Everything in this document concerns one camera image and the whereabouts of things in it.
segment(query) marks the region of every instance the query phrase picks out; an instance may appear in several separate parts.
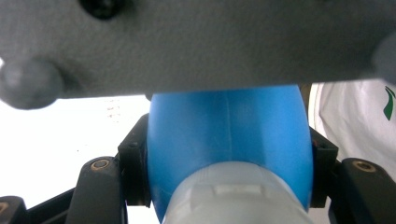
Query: hole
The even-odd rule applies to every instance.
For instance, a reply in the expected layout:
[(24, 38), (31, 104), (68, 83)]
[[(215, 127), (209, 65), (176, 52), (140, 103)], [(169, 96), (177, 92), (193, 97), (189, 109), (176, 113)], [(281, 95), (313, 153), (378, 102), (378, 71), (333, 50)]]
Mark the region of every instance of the hole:
[(79, 0), (81, 6), (90, 15), (99, 20), (109, 20), (116, 16), (123, 4), (123, 0)]
[(94, 170), (94, 171), (101, 170), (101, 169), (107, 167), (109, 164), (110, 164), (110, 162), (108, 160), (95, 161), (91, 165), (91, 169)]
[(355, 167), (357, 167), (358, 169), (364, 172), (373, 173), (376, 171), (375, 167), (372, 164), (367, 163), (365, 161), (353, 161), (352, 163), (353, 165), (355, 165)]
[(8, 203), (0, 203), (0, 214), (2, 214), (8, 208)]

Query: gray knob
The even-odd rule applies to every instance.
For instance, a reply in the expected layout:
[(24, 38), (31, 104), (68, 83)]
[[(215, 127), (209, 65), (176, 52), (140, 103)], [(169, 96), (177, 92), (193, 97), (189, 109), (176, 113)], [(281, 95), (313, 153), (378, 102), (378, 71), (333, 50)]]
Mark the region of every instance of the gray knob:
[(63, 89), (58, 68), (43, 59), (6, 62), (0, 71), (0, 98), (18, 109), (50, 105)]

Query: green logo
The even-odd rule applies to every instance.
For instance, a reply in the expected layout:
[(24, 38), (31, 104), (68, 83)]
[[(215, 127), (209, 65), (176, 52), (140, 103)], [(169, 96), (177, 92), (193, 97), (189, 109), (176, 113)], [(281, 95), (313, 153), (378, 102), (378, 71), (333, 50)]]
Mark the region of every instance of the green logo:
[(393, 98), (396, 98), (396, 96), (395, 93), (387, 86), (385, 87), (385, 91), (388, 93), (389, 100), (388, 100), (388, 104), (384, 108), (384, 114), (385, 117), (387, 117), (387, 119), (390, 120), (393, 112)]

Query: blue cylinder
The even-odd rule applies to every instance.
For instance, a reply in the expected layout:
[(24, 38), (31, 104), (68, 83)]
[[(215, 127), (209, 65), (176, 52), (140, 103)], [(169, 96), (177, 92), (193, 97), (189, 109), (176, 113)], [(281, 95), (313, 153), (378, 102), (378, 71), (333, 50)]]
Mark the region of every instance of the blue cylinder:
[(298, 88), (153, 96), (148, 120), (148, 178), (160, 221), (181, 181), (222, 161), (265, 167), (281, 177), (307, 208), (313, 158)]

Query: white fabric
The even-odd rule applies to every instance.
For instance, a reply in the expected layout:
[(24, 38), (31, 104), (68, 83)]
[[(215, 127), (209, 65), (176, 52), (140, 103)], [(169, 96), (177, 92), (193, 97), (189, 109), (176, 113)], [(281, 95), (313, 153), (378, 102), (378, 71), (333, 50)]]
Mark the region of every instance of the white fabric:
[[(340, 147), (339, 160), (375, 162), (396, 180), (396, 99), (386, 87), (396, 92), (381, 79), (314, 85), (310, 125)], [(384, 113), (389, 101), (390, 119)]]

